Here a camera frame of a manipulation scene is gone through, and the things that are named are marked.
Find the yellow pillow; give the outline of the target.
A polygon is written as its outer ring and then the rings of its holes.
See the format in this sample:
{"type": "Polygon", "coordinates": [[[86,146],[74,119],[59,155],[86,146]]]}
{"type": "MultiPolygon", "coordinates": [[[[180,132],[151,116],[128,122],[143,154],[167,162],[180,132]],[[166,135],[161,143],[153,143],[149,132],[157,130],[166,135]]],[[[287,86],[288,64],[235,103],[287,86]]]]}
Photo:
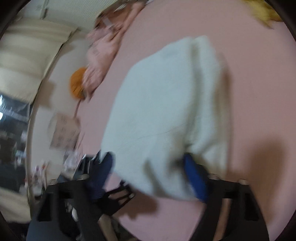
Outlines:
{"type": "Polygon", "coordinates": [[[271,28],[272,22],[283,22],[280,15],[266,1],[243,0],[248,5],[252,15],[265,26],[271,28]]]}

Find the pink bed sheet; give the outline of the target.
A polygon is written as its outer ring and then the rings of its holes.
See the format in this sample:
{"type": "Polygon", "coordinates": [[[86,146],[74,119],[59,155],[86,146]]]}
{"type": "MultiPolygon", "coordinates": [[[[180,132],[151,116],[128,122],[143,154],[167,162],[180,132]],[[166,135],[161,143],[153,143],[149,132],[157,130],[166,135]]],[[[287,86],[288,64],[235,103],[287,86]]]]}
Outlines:
{"type": "Polygon", "coordinates": [[[275,240],[295,211],[295,40],[242,1],[153,1],[125,33],[102,84],[80,104],[79,147],[96,154],[128,70],[187,36],[209,38],[229,68],[232,144],[227,178],[249,181],[275,240]]]}

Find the cream curtain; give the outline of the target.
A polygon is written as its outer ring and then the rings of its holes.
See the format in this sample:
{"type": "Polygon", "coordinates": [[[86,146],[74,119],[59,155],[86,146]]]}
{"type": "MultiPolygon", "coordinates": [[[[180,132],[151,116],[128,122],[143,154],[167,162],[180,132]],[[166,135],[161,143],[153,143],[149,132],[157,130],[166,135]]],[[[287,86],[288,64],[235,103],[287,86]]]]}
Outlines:
{"type": "Polygon", "coordinates": [[[21,18],[1,38],[1,93],[31,104],[62,46],[76,28],[21,18]]]}

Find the clear plastic bag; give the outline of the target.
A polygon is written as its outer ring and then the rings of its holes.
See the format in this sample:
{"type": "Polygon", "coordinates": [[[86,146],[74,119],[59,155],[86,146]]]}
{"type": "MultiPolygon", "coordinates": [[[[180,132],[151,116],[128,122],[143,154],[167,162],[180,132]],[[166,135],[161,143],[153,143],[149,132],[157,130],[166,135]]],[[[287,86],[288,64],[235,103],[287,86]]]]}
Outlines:
{"type": "Polygon", "coordinates": [[[66,151],[64,154],[63,169],[66,172],[75,171],[82,159],[82,154],[80,151],[66,151]]]}

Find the orange round cushion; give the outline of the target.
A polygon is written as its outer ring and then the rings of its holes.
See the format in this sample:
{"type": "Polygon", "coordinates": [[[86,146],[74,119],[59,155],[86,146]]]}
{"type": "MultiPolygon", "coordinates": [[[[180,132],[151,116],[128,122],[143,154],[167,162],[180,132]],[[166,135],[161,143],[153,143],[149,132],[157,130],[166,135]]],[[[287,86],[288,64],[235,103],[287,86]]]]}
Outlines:
{"type": "Polygon", "coordinates": [[[69,80],[69,90],[73,98],[78,100],[85,99],[84,89],[83,89],[83,76],[86,71],[85,67],[81,67],[76,70],[70,77],[69,80]]]}

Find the paper bag with characters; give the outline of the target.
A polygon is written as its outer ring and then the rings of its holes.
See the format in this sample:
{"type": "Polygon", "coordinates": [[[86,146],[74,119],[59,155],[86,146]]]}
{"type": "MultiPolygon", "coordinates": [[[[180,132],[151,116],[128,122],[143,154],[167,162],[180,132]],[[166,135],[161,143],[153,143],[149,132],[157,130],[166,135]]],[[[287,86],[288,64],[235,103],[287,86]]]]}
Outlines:
{"type": "Polygon", "coordinates": [[[74,150],[80,135],[78,120],[63,113],[55,113],[48,125],[50,148],[74,150]]]}

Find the white knitted cardigan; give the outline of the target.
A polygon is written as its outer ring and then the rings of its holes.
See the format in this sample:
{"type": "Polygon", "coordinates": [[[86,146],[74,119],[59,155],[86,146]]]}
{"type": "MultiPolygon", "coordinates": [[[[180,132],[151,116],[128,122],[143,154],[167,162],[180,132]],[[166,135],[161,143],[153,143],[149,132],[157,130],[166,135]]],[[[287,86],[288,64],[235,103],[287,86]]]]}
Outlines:
{"type": "Polygon", "coordinates": [[[184,154],[224,177],[228,150],[224,66],[206,36],[170,43],[132,66],[101,143],[121,179],[147,195],[192,200],[184,154]]]}

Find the pink quilted blanket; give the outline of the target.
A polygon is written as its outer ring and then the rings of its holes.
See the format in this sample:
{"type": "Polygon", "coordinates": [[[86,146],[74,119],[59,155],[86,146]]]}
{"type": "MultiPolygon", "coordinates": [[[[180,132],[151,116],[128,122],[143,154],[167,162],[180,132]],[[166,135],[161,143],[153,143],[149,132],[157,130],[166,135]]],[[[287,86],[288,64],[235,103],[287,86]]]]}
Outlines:
{"type": "Polygon", "coordinates": [[[102,83],[119,51],[125,32],[143,8],[144,3],[137,1],[98,16],[95,28],[87,35],[90,48],[82,80],[83,90],[87,94],[91,94],[102,83]]]}

